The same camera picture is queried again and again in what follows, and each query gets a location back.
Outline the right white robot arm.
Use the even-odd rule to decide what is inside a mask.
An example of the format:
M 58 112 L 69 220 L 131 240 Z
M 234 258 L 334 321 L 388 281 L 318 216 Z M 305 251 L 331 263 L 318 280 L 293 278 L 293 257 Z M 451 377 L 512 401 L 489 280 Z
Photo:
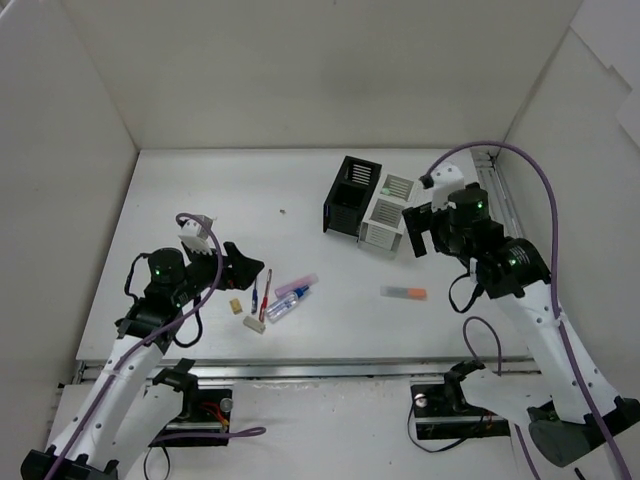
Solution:
M 536 247 L 492 220 L 488 194 L 472 184 L 449 194 L 445 206 L 402 213 L 416 256 L 429 233 L 437 252 L 453 257 L 475 283 L 474 296 L 495 301 L 523 337 L 545 381 L 529 390 L 479 360 L 456 364 L 444 376 L 442 398 L 458 413 L 488 410 L 528 430 L 538 451 L 566 467 L 639 421 L 639 402 L 624 398 L 603 377 L 568 318 L 552 306 L 551 272 Z

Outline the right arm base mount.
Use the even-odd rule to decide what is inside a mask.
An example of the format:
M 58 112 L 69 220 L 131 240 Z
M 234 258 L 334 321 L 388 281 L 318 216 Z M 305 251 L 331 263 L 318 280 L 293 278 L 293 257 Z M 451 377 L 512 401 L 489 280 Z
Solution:
M 510 437 L 506 419 L 485 408 L 468 403 L 461 381 L 475 371 L 483 373 L 478 360 L 454 365 L 440 383 L 418 383 L 410 387 L 411 406 L 406 427 L 410 442 L 420 450 L 439 454 L 470 440 Z

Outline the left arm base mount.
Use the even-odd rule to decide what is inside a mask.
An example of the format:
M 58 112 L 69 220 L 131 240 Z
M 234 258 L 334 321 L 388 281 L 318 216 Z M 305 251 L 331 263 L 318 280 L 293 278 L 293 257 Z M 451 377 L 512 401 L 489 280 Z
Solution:
M 222 438 L 230 429 L 232 390 L 227 387 L 205 388 L 192 372 L 194 360 L 182 358 L 175 366 L 163 368 L 144 389 L 147 394 L 158 384 L 184 394 L 181 412 L 157 434 L 152 446 L 171 448 L 223 447 Z

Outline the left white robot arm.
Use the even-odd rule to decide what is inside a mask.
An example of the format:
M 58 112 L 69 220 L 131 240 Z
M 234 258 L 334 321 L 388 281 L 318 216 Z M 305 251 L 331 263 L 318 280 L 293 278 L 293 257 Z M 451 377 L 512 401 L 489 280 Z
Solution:
M 184 322 L 186 305 L 202 307 L 215 290 L 246 290 L 264 269 L 234 243 L 223 247 L 143 254 L 150 282 L 117 321 L 106 365 L 67 427 L 45 451 L 27 454 L 22 478 L 123 479 L 172 420 L 196 414 L 200 395 L 192 361 L 157 366 Z

